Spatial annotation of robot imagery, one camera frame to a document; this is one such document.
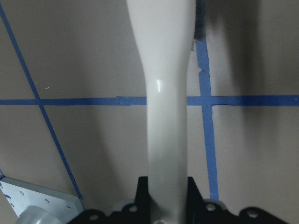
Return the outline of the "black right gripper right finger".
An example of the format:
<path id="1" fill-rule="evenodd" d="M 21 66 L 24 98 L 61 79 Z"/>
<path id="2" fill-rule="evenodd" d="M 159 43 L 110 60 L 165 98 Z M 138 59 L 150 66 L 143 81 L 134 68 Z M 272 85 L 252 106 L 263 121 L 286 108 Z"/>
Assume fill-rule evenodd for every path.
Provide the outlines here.
<path id="1" fill-rule="evenodd" d="M 197 211 L 203 204 L 203 198 L 199 189 L 196 185 L 196 182 L 193 177 L 188 177 L 187 184 L 187 201 L 186 201 L 186 209 L 187 211 Z"/>

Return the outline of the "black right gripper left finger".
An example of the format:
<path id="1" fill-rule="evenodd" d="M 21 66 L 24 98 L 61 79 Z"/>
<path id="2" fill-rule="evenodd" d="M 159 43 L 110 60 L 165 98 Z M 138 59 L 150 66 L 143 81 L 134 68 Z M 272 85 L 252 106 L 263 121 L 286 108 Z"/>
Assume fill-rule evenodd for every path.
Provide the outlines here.
<path id="1" fill-rule="evenodd" d="M 141 176 L 138 178 L 135 194 L 135 204 L 138 208 L 138 211 L 150 211 L 150 201 L 148 177 Z"/>

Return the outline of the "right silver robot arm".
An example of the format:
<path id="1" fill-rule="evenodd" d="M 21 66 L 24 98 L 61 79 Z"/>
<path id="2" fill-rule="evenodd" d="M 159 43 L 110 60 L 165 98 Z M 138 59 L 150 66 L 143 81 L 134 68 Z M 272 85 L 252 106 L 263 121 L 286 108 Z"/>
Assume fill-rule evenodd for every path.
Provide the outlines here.
<path id="1" fill-rule="evenodd" d="M 21 198 L 13 204 L 18 224 L 148 224 L 148 178 L 139 177 L 135 199 L 106 216 L 85 210 L 78 197 L 22 182 Z"/>

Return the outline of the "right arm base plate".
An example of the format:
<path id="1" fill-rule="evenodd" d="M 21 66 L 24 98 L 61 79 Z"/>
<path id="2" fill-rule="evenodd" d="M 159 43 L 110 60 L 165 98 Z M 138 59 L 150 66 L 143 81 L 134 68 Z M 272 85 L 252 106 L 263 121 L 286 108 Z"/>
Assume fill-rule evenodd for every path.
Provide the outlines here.
<path id="1" fill-rule="evenodd" d="M 67 224 L 84 211 L 77 196 L 9 177 L 1 178 L 0 190 L 17 224 Z"/>

